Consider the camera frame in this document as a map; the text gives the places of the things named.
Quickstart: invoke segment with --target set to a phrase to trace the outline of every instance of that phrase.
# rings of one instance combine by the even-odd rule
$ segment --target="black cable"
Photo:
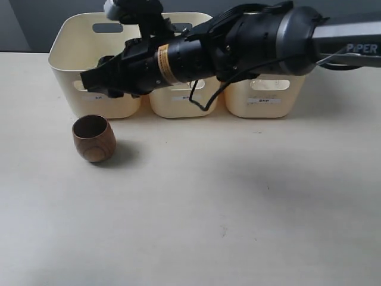
[[[337,64],[321,64],[321,67],[328,69],[328,70],[356,70],[360,67],[357,66],[346,66],[346,65],[337,65]]]
[[[302,55],[291,55],[289,57],[283,57],[283,58],[277,58],[275,60],[270,60],[270,61],[265,61],[261,64],[257,64],[256,66],[253,66],[253,67],[250,67],[246,70],[242,70],[240,71],[239,73],[236,73],[234,76],[232,76],[230,79],[228,79],[224,84],[221,85],[221,87],[212,95],[212,97],[209,99],[208,103],[206,104],[206,106],[202,106],[201,103],[199,103],[198,101],[195,101],[193,100],[193,95],[195,93],[195,90],[196,90],[196,87],[197,87],[197,83],[198,83],[198,80],[195,81],[194,85],[193,85],[193,88],[192,88],[192,91],[190,92],[190,96],[189,96],[189,101],[195,105],[197,105],[202,111],[208,111],[209,108],[211,107],[211,105],[213,104],[213,102],[216,100],[216,98],[237,78],[239,77],[240,75],[244,74],[244,73],[247,73],[247,72],[250,72],[251,70],[254,70],[254,69],[258,69],[260,67],[264,67],[264,66],[267,66],[269,64],[276,64],[276,63],[279,63],[281,61],[285,61],[285,60],[288,60],[290,58],[296,58],[296,57],[300,57]]]

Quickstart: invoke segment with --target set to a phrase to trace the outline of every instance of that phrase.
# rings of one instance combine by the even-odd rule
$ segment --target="cream plastic bin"
[[[211,18],[211,16],[203,13],[164,13],[163,16],[170,18],[172,23],[190,23],[193,26],[208,21]],[[213,103],[207,112],[200,110],[188,101],[192,87],[193,83],[183,83],[151,92],[149,99],[153,111],[165,118],[198,117],[213,112],[217,101]],[[219,87],[220,82],[216,77],[200,80],[193,98],[205,106]]]
[[[238,117],[278,118],[287,115],[299,95],[305,76],[261,74],[225,89],[227,109]]]
[[[133,99],[129,94],[111,99],[104,94],[88,92],[83,88],[80,72],[96,67],[98,60],[105,55],[121,53],[126,40],[140,37],[138,26],[120,25],[120,33],[96,33],[93,30],[95,24],[118,23],[109,21],[104,13],[69,18],[52,46],[49,64],[76,116],[129,117],[139,109],[140,99]]]

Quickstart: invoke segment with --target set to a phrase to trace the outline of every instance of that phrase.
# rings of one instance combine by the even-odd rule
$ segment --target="brown wooden cup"
[[[91,163],[111,158],[117,146],[110,123],[99,115],[78,119],[73,125],[73,138],[78,153]]]

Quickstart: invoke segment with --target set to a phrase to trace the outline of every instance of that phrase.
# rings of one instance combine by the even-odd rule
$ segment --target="robotic arm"
[[[188,30],[162,17],[159,0],[107,0],[105,13],[137,24],[141,38],[81,73],[89,92],[139,97],[154,89],[217,76],[223,86],[261,73],[301,76],[316,65],[334,70],[381,67],[381,13],[324,18],[310,7],[245,4]]]

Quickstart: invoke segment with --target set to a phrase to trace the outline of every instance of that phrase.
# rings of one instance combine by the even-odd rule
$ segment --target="white table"
[[[0,54],[0,285],[381,282],[381,70],[315,70],[293,112],[112,121],[73,147],[46,54]]]

